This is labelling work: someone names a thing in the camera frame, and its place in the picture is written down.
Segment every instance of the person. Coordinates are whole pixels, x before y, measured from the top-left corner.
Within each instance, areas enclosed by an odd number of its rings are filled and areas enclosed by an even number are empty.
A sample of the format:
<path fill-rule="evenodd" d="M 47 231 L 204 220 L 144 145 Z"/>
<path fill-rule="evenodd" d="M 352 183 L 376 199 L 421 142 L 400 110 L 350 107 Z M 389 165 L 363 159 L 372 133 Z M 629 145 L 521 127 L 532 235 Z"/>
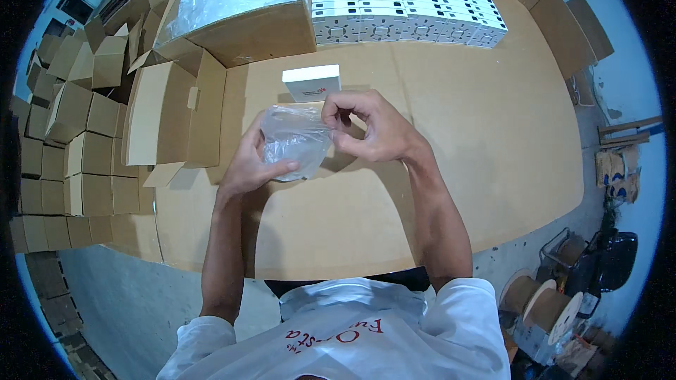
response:
<path fill-rule="evenodd" d="M 367 124 L 364 139 L 345 132 L 351 114 Z M 472 278 L 469 236 L 432 148 L 373 89 L 328 95 L 322 120 L 338 151 L 406 165 L 416 241 L 436 299 L 427 307 L 421 291 L 366 278 L 314 283 L 281 296 L 280 325 L 236 343 L 233 325 L 244 283 L 242 196 L 298 169 L 289 160 L 262 162 L 261 118 L 244 133 L 218 187 L 201 312 L 179 327 L 178 347 L 157 378 L 508 379 L 495 291 Z"/>

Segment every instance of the concrete floor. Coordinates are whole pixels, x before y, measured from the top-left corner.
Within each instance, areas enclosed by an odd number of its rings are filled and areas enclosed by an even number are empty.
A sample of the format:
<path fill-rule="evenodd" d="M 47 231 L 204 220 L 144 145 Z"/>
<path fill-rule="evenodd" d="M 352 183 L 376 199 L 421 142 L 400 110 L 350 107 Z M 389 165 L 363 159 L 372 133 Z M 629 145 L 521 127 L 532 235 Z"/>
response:
<path fill-rule="evenodd" d="M 537 270 L 539 249 L 563 228 L 591 239 L 600 227 L 604 190 L 596 188 L 594 153 L 596 127 L 605 122 L 596 107 L 575 112 L 583 156 L 582 203 L 534 232 L 474 254 L 475 277 L 490 281 L 497 295 L 515 271 Z M 199 313 L 200 275 L 103 246 L 59 254 L 89 345 L 120 380 L 154 378 L 176 348 L 176 329 Z M 433 299 L 434 292 L 428 291 L 427 296 Z M 262 281 L 246 279 L 241 308 L 234 324 L 239 341 L 279 323 L 278 301 Z"/>

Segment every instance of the white t-shirt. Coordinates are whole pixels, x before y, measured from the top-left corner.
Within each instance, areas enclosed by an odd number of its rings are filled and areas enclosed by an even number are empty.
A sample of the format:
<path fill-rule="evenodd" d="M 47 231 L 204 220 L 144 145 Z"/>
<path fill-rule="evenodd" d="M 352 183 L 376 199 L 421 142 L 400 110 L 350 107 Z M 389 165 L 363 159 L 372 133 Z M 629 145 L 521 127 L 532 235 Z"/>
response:
<path fill-rule="evenodd" d="M 297 288 L 280 305 L 284 323 L 244 342 L 219 317 L 179 327 L 157 378 L 510 378 L 486 280 L 454 279 L 429 308 L 422 292 L 359 277 Z"/>

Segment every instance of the black chair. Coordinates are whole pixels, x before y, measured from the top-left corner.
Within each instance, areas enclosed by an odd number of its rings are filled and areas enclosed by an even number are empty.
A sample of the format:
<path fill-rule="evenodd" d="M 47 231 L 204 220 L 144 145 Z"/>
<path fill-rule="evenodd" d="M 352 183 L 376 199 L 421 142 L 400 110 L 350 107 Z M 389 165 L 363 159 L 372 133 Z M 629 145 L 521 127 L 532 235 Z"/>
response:
<path fill-rule="evenodd" d="M 562 233 L 566 233 L 567 237 L 560 242 L 561 246 L 567 238 L 570 238 L 568 228 Z M 638 249 L 638 236 L 633 232 L 618 232 L 617 229 L 610 229 L 607 233 L 599 231 L 570 265 L 559 258 L 558 253 L 546 250 L 552 241 L 545 244 L 540 253 L 541 256 L 545 255 L 561 266 L 559 269 L 562 269 L 567 277 L 564 294 L 573 297 L 581 291 L 597 298 L 590 313 L 577 314 L 579 318 L 584 319 L 591 317 L 596 311 L 601 301 L 601 293 L 617 290 L 627 283 Z"/>

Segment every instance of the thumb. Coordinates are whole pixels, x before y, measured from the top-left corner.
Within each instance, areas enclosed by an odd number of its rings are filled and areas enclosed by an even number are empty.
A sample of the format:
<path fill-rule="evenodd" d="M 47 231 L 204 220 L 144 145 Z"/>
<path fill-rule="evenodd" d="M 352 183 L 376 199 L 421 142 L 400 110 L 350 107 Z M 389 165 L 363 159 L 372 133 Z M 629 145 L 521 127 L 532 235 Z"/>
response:
<path fill-rule="evenodd" d="M 342 153 L 365 158 L 372 162 L 375 161 L 373 148 L 371 148 L 363 139 L 356 139 L 348 133 L 334 129 L 331 131 L 331 140 L 333 141 L 336 150 Z"/>
<path fill-rule="evenodd" d="M 297 171 L 298 169 L 300 169 L 299 162 L 285 158 L 278 161 L 277 163 L 273 163 L 272 165 L 267 165 L 265 168 L 265 176 L 268 179 L 272 179 L 293 171 Z"/>

